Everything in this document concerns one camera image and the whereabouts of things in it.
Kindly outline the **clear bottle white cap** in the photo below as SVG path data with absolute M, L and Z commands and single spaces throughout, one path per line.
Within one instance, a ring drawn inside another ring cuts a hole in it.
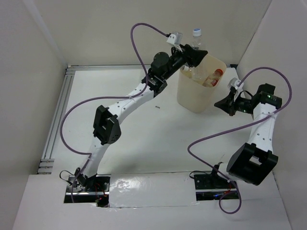
M 184 65 L 181 68 L 181 70 L 184 71 L 185 73 L 188 73 L 190 78 L 194 81 L 202 81 L 205 77 L 205 72 L 202 69 L 202 67 L 190 68 L 190 67 Z

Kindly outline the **clear bottle blue-white cap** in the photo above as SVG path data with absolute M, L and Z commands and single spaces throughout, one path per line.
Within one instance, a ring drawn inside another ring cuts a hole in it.
M 192 41 L 191 41 L 191 47 L 195 50 L 205 50 L 205 44 L 202 40 L 202 32 L 200 28 L 195 28 L 192 31 Z M 194 78 L 200 78 L 201 75 L 201 63 L 203 59 L 199 63 L 197 67 L 194 67 L 192 69 L 193 77 Z

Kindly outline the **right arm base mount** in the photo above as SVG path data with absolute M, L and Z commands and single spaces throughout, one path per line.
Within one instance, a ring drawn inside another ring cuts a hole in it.
M 192 171 L 189 177 L 194 181 L 197 201 L 239 199 L 235 186 L 214 170 Z

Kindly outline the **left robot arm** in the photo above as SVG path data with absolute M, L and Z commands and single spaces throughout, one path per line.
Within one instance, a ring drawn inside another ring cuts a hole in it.
M 90 191 L 94 187 L 94 181 L 98 166 L 107 148 L 115 143 L 121 136 L 120 124 L 134 110 L 142 104 L 152 100 L 167 86 L 170 78 L 182 66 L 198 66 L 208 54 L 205 50 L 193 49 L 190 45 L 181 46 L 181 50 L 171 49 L 172 55 L 165 52 L 157 53 L 148 70 L 148 82 L 144 78 L 128 97 L 117 103 L 96 109 L 94 117 L 93 139 L 89 152 L 91 157 L 85 169 L 77 168 L 75 175 L 77 185 L 84 191 Z

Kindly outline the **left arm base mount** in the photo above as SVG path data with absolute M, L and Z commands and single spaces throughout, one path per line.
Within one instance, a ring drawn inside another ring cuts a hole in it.
M 95 203 L 97 207 L 109 207 L 110 175 L 97 175 L 88 187 L 74 182 L 74 175 L 67 170 L 61 171 L 59 177 L 66 182 L 64 204 Z

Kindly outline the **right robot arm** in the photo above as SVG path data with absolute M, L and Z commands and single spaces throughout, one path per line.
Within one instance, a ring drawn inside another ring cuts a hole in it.
M 259 185 L 278 162 L 274 155 L 272 136 L 277 114 L 282 107 L 282 98 L 274 95 L 275 86 L 262 84 L 250 99 L 242 98 L 239 80 L 228 84 L 230 93 L 214 104 L 230 116 L 237 111 L 251 114 L 257 122 L 251 129 L 249 139 L 230 158 L 226 171 L 249 184 Z

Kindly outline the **red cap labelled bottle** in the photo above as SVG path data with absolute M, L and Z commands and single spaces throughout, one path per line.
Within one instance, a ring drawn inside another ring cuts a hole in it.
M 223 71 L 221 69 L 217 69 L 213 74 L 207 77 L 207 79 L 203 82 L 202 85 L 205 87 L 214 87 L 219 82 L 222 75 Z

